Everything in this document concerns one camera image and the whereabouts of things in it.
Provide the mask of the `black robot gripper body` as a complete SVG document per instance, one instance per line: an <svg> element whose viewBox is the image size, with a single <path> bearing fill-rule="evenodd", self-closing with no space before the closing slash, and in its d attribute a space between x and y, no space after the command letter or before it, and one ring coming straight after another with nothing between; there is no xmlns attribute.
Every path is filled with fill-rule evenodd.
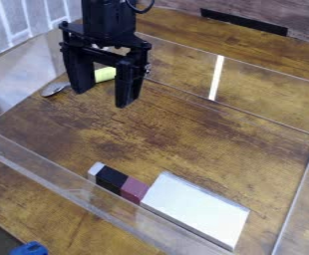
<svg viewBox="0 0 309 255"><path fill-rule="evenodd" d="M83 22L59 25L64 64L76 65L87 59L114 66L126 58L146 66L152 45L136 36L136 15L152 6L140 10L136 0L81 0Z"/></svg>

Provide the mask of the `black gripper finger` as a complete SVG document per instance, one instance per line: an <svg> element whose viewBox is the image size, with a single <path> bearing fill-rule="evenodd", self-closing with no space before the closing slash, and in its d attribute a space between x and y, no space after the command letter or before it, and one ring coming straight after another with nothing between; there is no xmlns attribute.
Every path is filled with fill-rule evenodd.
<svg viewBox="0 0 309 255"><path fill-rule="evenodd" d="M140 95L147 63L147 54L142 51L130 51L116 63L115 98L120 109Z"/></svg>
<svg viewBox="0 0 309 255"><path fill-rule="evenodd" d="M95 85L93 61L79 49L63 47L61 53L71 87L83 94Z"/></svg>

